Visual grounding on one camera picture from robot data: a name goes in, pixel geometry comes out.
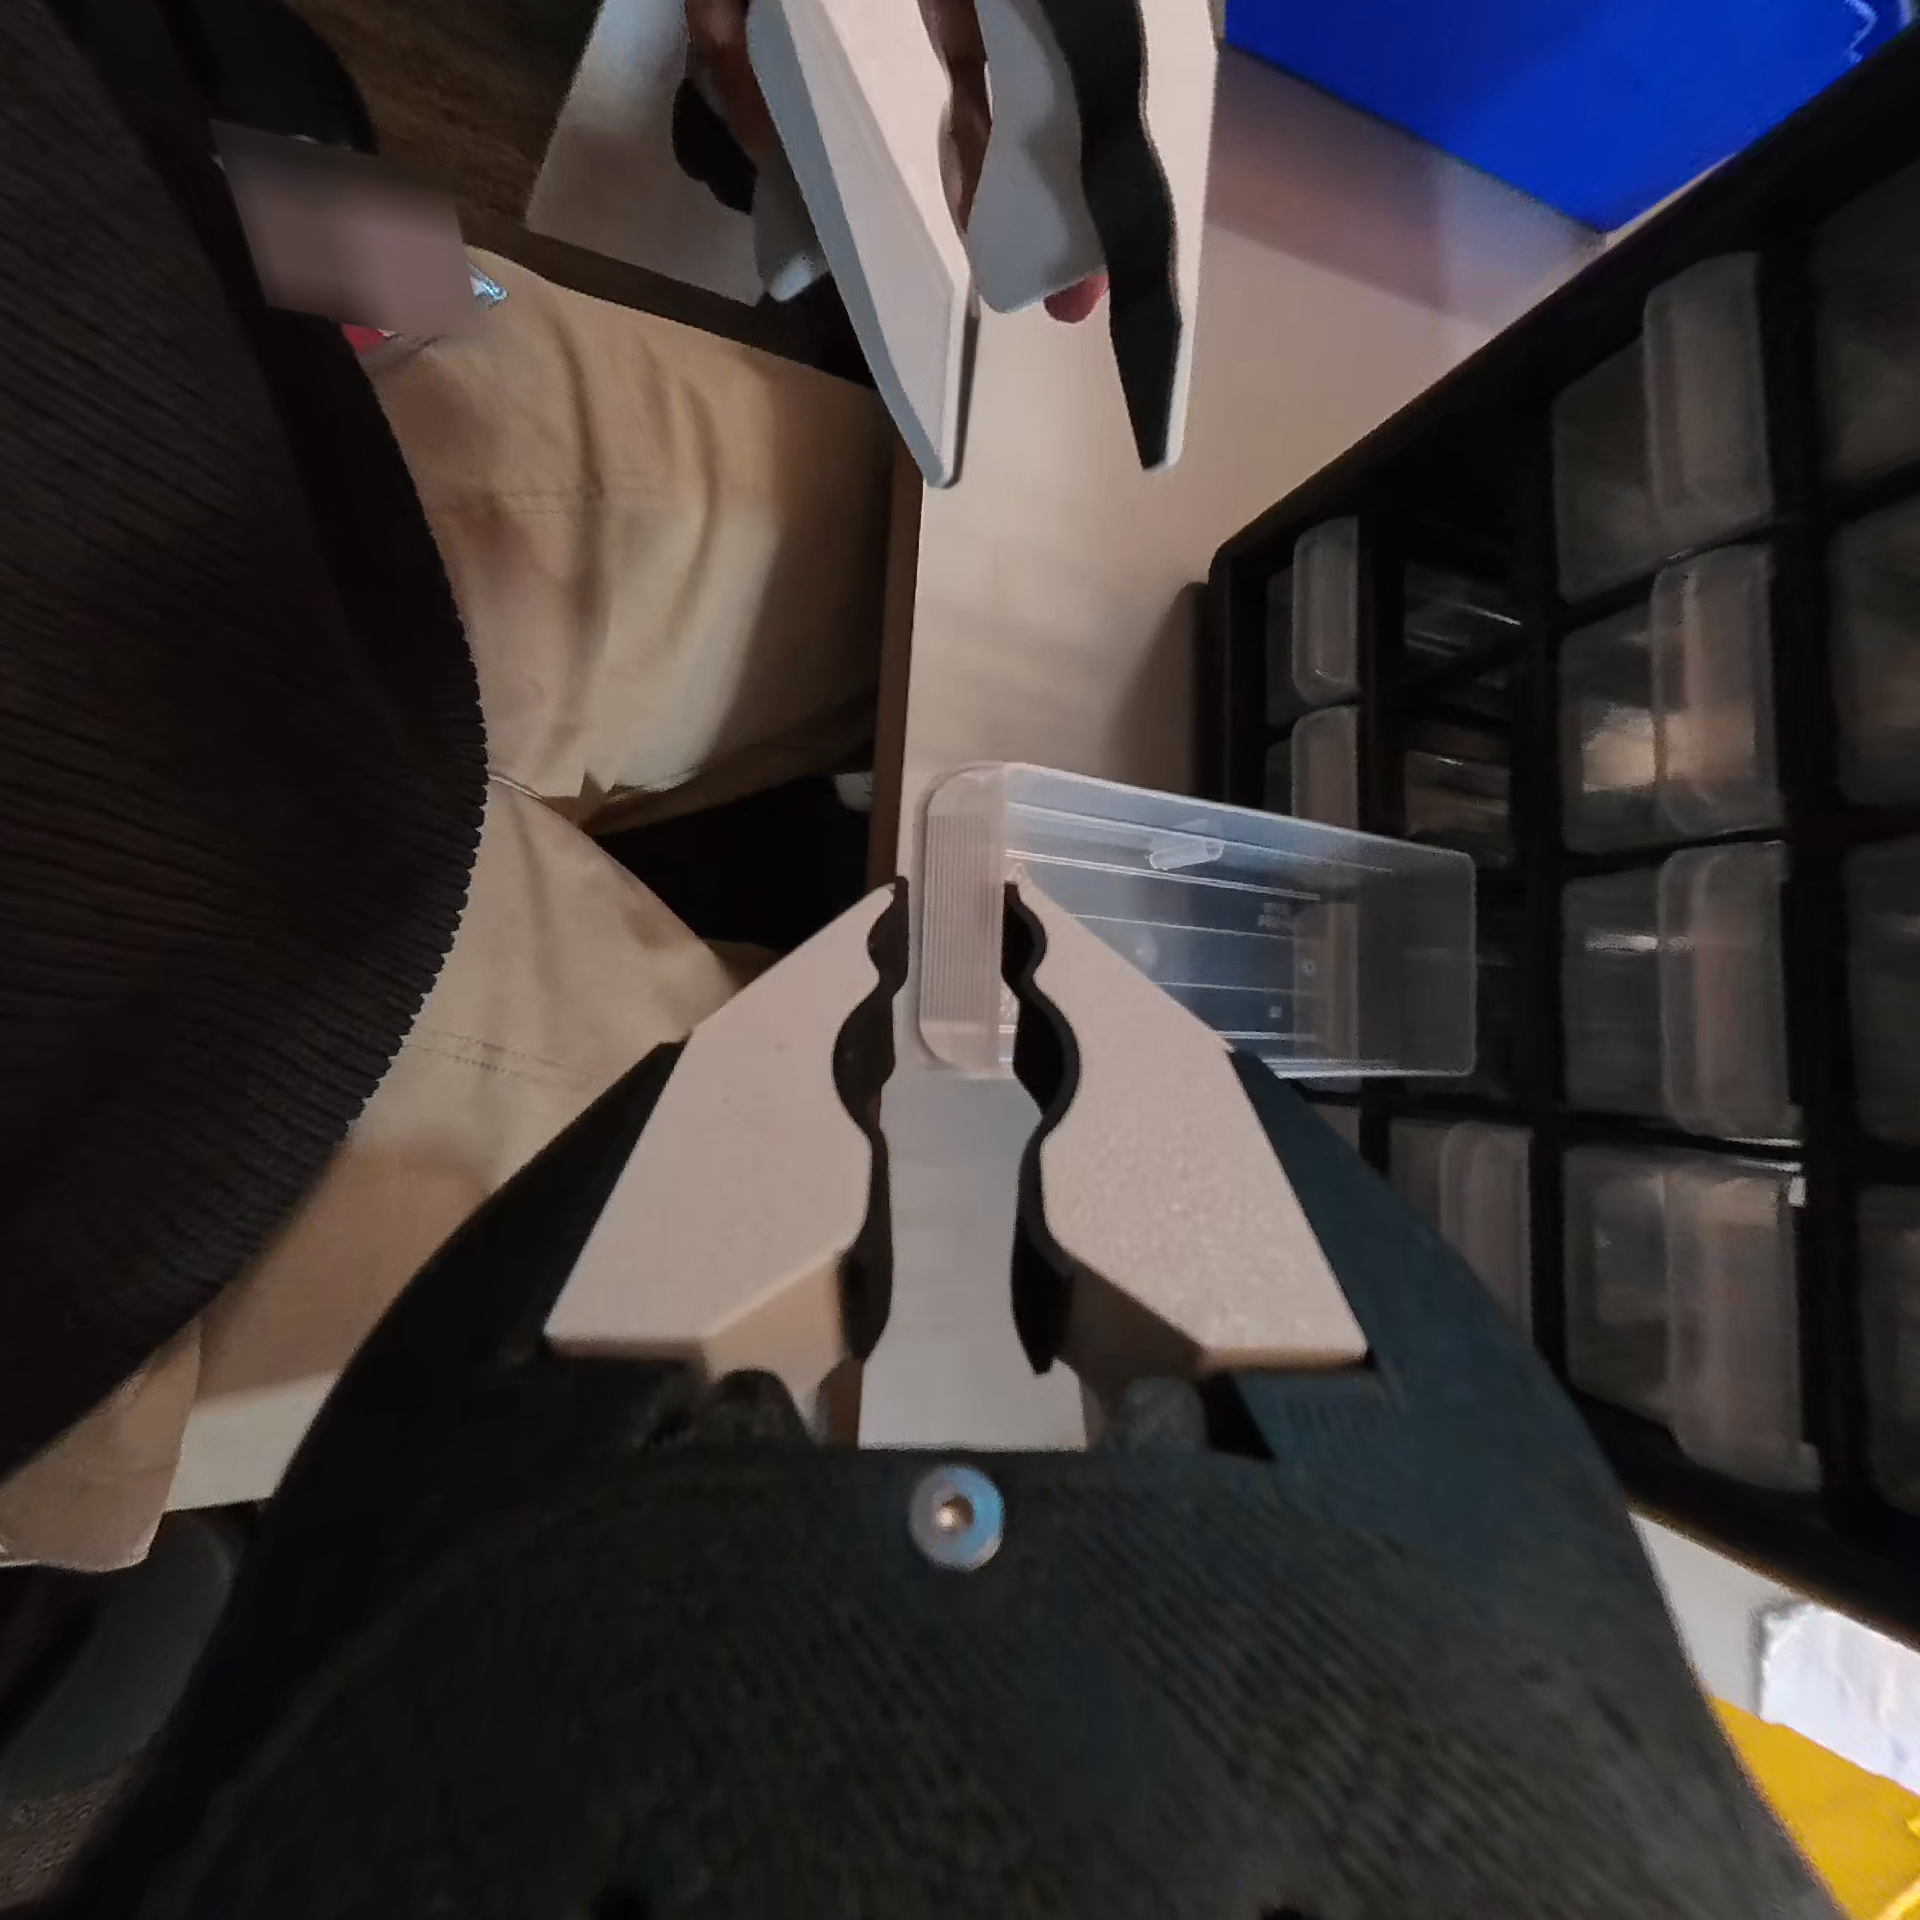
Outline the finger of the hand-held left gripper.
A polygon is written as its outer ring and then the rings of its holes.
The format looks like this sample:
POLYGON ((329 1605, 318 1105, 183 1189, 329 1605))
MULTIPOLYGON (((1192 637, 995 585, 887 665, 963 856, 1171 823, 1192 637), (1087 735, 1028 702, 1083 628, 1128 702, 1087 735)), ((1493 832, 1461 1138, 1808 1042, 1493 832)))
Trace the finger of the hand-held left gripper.
POLYGON ((963 474, 979 305, 949 203, 952 88, 912 2, 767 2, 747 41, 877 392, 935 490, 963 474))
POLYGON ((1220 36, 1209 2, 981 2, 991 132, 979 300, 1021 313, 1107 276, 1140 468, 1182 456, 1220 36))

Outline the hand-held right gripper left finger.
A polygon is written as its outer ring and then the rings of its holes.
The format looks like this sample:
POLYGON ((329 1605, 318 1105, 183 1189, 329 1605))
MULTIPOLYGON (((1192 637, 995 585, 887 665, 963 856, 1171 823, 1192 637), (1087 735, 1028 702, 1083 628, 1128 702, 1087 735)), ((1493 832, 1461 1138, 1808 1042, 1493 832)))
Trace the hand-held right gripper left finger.
POLYGON ((873 1356, 894 1294, 881 1108, 909 921, 905 882, 874 888, 692 1032, 547 1317, 556 1352, 873 1356))

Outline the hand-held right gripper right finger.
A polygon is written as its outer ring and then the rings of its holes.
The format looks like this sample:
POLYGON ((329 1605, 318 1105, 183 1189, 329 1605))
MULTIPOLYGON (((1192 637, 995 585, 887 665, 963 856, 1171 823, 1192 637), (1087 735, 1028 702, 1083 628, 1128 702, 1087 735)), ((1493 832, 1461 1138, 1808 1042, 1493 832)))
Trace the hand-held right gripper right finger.
POLYGON ((1021 1149, 1010 1292, 1034 1371, 1338 1373, 1371 1341, 1237 1052, 1026 880, 1005 889, 1021 1149))

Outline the clear plastic drawer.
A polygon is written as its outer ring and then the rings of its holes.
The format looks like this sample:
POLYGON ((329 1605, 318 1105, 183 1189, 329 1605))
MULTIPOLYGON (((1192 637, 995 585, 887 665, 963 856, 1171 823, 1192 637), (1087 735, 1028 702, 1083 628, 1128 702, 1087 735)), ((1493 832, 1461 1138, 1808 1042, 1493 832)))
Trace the clear plastic drawer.
POLYGON ((918 1027, 971 1077, 1013 1070, 1013 884, 1279 1075, 1476 1067, 1467 852, 1025 762, 956 770, 925 798, 918 1027))

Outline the person's left hand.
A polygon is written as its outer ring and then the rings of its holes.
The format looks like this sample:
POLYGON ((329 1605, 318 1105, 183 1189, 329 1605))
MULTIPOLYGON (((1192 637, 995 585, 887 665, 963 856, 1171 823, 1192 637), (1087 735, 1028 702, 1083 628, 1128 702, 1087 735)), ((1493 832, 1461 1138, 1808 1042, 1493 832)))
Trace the person's left hand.
POLYGON ((1109 288, 1085 181, 1087 113, 1052 6, 923 6, 951 81, 949 199, 972 283, 1002 315, 1088 320, 1109 288))

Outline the blue plastic bin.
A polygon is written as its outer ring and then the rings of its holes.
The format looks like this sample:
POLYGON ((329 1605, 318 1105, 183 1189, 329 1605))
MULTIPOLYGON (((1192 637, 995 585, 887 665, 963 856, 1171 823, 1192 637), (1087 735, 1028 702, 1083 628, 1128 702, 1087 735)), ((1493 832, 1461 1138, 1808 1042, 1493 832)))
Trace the blue plastic bin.
POLYGON ((1229 2, 1225 40, 1596 230, 1750 147, 1915 2, 1229 2))

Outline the person's beige trousers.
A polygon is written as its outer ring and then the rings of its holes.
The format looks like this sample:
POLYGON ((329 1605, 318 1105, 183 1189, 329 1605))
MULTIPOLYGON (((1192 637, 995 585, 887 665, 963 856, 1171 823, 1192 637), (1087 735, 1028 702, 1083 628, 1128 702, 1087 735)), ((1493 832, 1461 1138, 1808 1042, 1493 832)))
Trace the person's beige trousers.
POLYGON ((479 670, 488 798, 450 955, 314 1188, 5 1479, 5 1575, 143 1562, 183 1462, 270 1493, 439 1246, 749 977, 601 832, 837 772, 874 730, 896 439, 864 387, 472 251, 502 300, 372 373, 479 670))

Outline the person's dark knit sweater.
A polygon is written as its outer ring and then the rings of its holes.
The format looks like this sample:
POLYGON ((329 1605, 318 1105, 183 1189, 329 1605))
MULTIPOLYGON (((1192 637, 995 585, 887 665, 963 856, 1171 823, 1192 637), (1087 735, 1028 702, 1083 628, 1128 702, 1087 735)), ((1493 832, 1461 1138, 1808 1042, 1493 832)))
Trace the person's dark knit sweater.
POLYGON ((234 1283, 434 985, 476 667, 341 321, 272 305, 161 4, 2 20, 2 1449, 234 1283))

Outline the white crumpled packet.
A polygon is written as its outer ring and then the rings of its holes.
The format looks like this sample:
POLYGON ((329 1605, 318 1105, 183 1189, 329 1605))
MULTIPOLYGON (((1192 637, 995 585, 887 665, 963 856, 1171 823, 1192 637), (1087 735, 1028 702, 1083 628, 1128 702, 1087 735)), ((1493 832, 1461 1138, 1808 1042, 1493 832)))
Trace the white crumpled packet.
POLYGON ((1758 1624, 1758 1716, 1919 1792, 1919 1651, 1813 1600, 1758 1624))

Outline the yellow plastic bin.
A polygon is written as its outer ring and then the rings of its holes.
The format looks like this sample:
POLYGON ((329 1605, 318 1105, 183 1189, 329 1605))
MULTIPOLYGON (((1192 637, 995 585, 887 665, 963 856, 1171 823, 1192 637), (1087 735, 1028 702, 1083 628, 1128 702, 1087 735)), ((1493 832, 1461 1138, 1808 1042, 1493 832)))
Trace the yellow plastic bin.
POLYGON ((1729 1700, 1714 1695, 1710 1706, 1843 1914, 1916 1918, 1916 1792, 1729 1700))

